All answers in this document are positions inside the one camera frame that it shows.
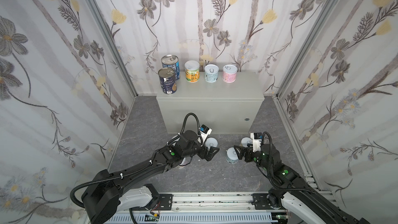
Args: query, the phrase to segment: wall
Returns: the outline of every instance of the wall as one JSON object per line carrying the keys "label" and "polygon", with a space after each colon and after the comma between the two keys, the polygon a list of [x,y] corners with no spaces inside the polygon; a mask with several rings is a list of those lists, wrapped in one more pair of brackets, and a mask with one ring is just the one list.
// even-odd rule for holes
{"label": "wall", "polygon": [[76,223],[69,192],[108,166],[133,98],[85,0],[0,16],[0,219]]}
{"label": "wall", "polygon": [[156,93],[166,54],[235,64],[275,93],[326,0],[96,0],[138,93]]}
{"label": "wall", "polygon": [[396,223],[398,0],[340,0],[281,96],[319,178],[355,217]]}

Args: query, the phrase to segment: pink can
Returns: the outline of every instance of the pink can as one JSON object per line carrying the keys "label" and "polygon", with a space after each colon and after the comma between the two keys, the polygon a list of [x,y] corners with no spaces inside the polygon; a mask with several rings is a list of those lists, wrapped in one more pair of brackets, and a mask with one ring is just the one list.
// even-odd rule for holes
{"label": "pink can", "polygon": [[227,83],[234,82],[236,79],[236,73],[238,72],[238,68],[234,65],[225,65],[222,68],[222,80]]}

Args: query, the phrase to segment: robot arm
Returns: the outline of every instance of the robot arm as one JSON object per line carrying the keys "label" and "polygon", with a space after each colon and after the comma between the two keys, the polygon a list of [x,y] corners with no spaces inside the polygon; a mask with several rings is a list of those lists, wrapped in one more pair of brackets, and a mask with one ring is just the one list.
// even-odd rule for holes
{"label": "robot arm", "polygon": [[[234,146],[234,149],[239,159],[254,162],[269,179],[273,187],[268,191],[267,201],[272,208],[284,207],[307,224],[370,224],[364,218],[357,220],[333,205],[310,187],[295,170],[283,164],[268,132],[255,133],[254,136],[261,137],[260,151],[254,152],[252,146]],[[266,136],[268,146],[263,145]]]}
{"label": "robot arm", "polygon": [[[198,124],[197,133],[191,130],[183,133],[187,117],[190,115],[196,118]],[[167,142],[164,147],[155,150],[150,158],[128,169],[113,173],[109,173],[105,169],[99,172],[91,182],[83,183],[73,188],[70,198],[73,203],[86,209],[92,224],[104,223],[117,211],[121,210],[121,207],[123,209],[131,207],[152,208],[158,202],[157,197],[159,194],[151,185],[145,185],[137,189],[136,195],[140,195],[141,198],[137,198],[134,192],[130,192],[129,194],[132,195],[126,195],[124,197],[126,199],[122,198],[122,201],[119,199],[137,183],[177,167],[185,157],[198,155],[201,159],[210,161],[219,150],[220,148],[216,147],[208,149],[203,145],[199,121],[196,115],[189,113],[184,119],[182,131],[179,135]],[[84,187],[87,187],[87,189],[82,195],[82,202],[80,202],[74,194],[77,190]],[[132,203],[128,201],[128,198],[136,200],[134,206],[131,205]],[[122,204],[122,202],[129,202],[130,205]]]}

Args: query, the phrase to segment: marble-pattern floor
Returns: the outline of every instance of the marble-pattern floor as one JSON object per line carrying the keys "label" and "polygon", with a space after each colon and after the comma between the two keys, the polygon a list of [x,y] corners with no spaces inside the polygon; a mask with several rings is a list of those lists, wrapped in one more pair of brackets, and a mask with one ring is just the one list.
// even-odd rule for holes
{"label": "marble-pattern floor", "polygon": [[[271,97],[265,97],[251,132],[267,131],[286,165],[302,174],[301,166]],[[248,135],[209,135],[218,140],[220,152],[210,161],[194,156],[192,163],[142,182],[152,183],[158,192],[237,192],[268,191],[271,184],[254,163],[226,161],[226,150],[239,145]],[[167,134],[155,96],[138,96],[116,150],[110,172],[126,169],[152,155],[173,137]]]}

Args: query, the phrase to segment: light blue can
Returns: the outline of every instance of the light blue can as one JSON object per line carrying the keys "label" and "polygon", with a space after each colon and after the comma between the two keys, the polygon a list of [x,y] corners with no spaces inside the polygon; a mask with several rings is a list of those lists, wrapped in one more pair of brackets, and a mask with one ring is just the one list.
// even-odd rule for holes
{"label": "light blue can", "polygon": [[218,78],[218,67],[214,64],[206,65],[205,67],[205,81],[215,82]]}

